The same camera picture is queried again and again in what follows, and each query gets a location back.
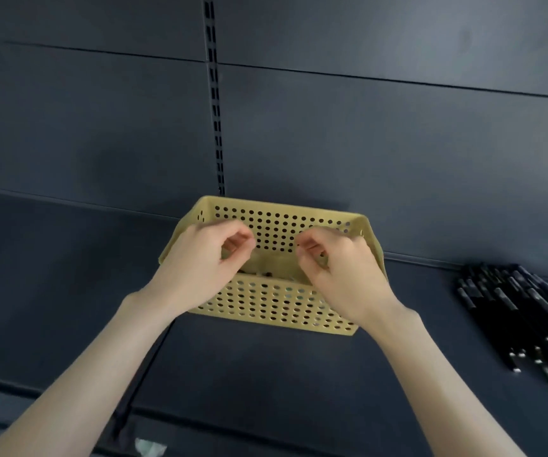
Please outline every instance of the left hand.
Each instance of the left hand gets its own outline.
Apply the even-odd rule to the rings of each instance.
[[[213,298],[251,257],[253,232],[238,220],[191,225],[172,246],[151,281],[134,294],[172,321]],[[221,259],[221,248],[231,254]]]

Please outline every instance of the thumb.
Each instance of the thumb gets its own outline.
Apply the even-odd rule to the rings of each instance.
[[[314,260],[314,257],[308,253],[301,245],[297,246],[297,261],[299,262],[301,270],[306,273],[310,282],[313,285],[318,286],[316,283],[323,273],[327,272]]]
[[[257,242],[254,238],[249,238],[242,243],[237,249],[235,249],[231,255],[229,255],[222,263],[227,271],[235,274],[251,257],[251,252],[255,248]]]

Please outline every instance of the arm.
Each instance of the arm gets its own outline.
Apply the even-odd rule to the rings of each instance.
[[[297,243],[312,284],[384,351],[436,456],[524,455],[445,359],[419,315],[396,299],[362,237],[312,228]],[[314,260],[322,252],[329,257],[326,269]]]
[[[221,260],[221,247],[232,251]],[[232,279],[255,246],[238,221],[190,226],[142,290],[0,436],[0,456],[79,457],[96,440],[151,345],[172,320]]]

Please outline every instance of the bundle of black pens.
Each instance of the bundle of black pens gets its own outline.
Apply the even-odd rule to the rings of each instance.
[[[522,266],[465,266],[458,294],[502,362],[535,366],[548,381],[548,283]]]

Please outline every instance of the yellow plastic basket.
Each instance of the yellow plastic basket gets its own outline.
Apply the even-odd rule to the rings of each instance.
[[[349,236],[360,235],[385,275],[382,247],[366,216],[206,196],[179,221],[159,257],[160,264],[189,225],[236,218],[251,228],[257,247],[234,279],[191,313],[340,335],[356,332],[357,326],[332,310],[310,284],[297,263],[294,240],[301,231],[313,226],[335,228]],[[326,257],[320,260],[326,264]]]

